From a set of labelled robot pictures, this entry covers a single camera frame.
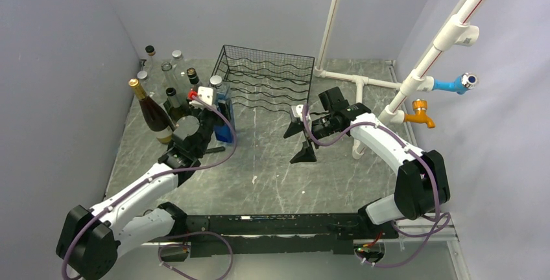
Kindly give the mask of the blue square dash bottle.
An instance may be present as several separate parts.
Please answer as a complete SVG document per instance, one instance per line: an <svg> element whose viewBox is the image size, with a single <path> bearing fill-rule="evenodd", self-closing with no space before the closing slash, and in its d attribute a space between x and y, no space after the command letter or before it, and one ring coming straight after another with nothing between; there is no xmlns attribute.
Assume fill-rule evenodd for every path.
<svg viewBox="0 0 550 280"><path fill-rule="evenodd" d="M215 89L217 94L215 102L218 111L230 122L230 126L224 121L221 121L220 125L214 127L215 138L220 142L232 144L234 142L234 137L231 128L235 128L235 124L230 86L220 75L213 75L209 80L209 85Z"/></svg>

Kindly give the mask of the bottle black gold cap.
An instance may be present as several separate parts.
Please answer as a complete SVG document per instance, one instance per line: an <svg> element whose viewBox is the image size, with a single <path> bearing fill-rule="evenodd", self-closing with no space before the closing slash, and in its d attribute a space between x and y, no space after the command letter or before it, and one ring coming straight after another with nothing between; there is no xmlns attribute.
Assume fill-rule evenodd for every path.
<svg viewBox="0 0 550 280"><path fill-rule="evenodd" d="M190 67L189 69L187 69L186 75L189 79L189 83L191 84L191 88L194 91L197 91L198 88L200 86L202 86L202 82L201 82L199 76L197 75L197 71L195 70L195 68Z"/></svg>

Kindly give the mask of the blue tinted clear bottle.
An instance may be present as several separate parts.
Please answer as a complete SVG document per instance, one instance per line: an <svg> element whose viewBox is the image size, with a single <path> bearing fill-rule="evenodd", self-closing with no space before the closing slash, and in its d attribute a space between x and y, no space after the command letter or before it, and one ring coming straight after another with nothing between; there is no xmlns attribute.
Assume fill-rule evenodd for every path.
<svg viewBox="0 0 550 280"><path fill-rule="evenodd" d="M185 100L189 93L189 81L186 76L182 75L183 71L182 63L172 64L171 62L163 62L161 64L161 70L164 73L166 83L169 87L175 88L176 94L180 99Z"/></svg>

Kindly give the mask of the dark wine bottle gold cap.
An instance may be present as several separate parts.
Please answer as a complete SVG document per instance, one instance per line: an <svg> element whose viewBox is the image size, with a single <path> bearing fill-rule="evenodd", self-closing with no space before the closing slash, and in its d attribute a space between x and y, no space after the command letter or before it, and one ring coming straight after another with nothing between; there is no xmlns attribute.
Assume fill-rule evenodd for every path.
<svg viewBox="0 0 550 280"><path fill-rule="evenodd" d="M149 96L138 79L130 79L128 85L138 99L143 118L149 129L154 133L155 138L162 144L169 144L174 129L166 111Z"/></svg>

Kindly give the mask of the clear bottle silver cap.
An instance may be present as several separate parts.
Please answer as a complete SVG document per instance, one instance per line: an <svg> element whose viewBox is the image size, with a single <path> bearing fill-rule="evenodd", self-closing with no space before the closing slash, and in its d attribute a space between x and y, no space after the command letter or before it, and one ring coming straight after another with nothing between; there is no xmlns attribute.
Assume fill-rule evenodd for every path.
<svg viewBox="0 0 550 280"><path fill-rule="evenodd" d="M177 82L187 77L184 56L181 50L177 49L171 53L172 75Z"/></svg>

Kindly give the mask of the clear bottle dark neck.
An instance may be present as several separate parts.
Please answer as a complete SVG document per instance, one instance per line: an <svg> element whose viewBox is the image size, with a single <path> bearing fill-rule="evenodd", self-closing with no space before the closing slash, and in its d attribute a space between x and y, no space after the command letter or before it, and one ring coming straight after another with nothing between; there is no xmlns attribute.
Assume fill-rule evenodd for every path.
<svg viewBox="0 0 550 280"><path fill-rule="evenodd" d="M157 103L163 103L166 99L165 89L161 82L161 76L148 73L146 70L141 70L137 73L136 78L140 81L144 90Z"/></svg>

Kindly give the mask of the clear bottle blue medallion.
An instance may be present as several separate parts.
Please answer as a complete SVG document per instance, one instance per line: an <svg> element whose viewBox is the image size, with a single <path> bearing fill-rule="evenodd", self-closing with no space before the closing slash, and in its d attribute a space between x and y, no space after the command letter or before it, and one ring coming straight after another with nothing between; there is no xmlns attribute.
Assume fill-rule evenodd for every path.
<svg viewBox="0 0 550 280"><path fill-rule="evenodd" d="M163 75L163 71L161 70L162 60L156 54L156 49L153 45L147 45L145 47L145 52L148 56L147 71L149 73L149 78L152 81L155 81L159 86L162 86L164 84L164 79L165 79Z"/></svg>

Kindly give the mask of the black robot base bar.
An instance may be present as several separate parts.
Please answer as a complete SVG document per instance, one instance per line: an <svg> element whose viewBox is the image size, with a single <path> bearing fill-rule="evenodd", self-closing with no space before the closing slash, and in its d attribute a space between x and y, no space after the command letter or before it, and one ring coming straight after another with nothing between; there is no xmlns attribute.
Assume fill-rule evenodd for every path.
<svg viewBox="0 0 550 280"><path fill-rule="evenodd" d="M185 242L192 258L234 254L330 252L351 255L362 242L392 240L389 223L359 213L189 215L160 241Z"/></svg>

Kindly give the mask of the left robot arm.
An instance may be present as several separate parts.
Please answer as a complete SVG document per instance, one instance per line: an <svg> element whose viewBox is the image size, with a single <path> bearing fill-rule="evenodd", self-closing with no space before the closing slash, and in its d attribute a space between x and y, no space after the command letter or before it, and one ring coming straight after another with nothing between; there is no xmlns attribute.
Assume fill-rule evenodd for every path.
<svg viewBox="0 0 550 280"><path fill-rule="evenodd" d="M171 203L151 213L145 208L179 186L201 165L216 126L235 129L216 107L207 105L198 113L180 121L172 142L157 163L133 183L90 208L77 205L64 221L55 253L62 259L62 279L101 279L118 259L150 240L167 237L180 240L186 232L186 214Z"/></svg>

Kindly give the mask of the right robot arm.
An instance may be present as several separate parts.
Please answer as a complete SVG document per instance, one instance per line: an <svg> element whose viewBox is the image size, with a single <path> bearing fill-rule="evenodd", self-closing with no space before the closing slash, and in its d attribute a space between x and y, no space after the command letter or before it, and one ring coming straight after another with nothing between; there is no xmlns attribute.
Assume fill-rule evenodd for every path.
<svg viewBox="0 0 550 280"><path fill-rule="evenodd" d="M322 139L337 134L350 136L378 155L396 173L394 192L360 209L357 229L366 238L382 230L383 224L406 218L415 220L437 212L451 198L443 156L436 150L414 146L382 124L362 103L350 104L339 87L322 92L326 114L311 119L307 104L291 106L291 122L284 137L303 132L306 140L291 163L315 162L315 149L329 146Z"/></svg>

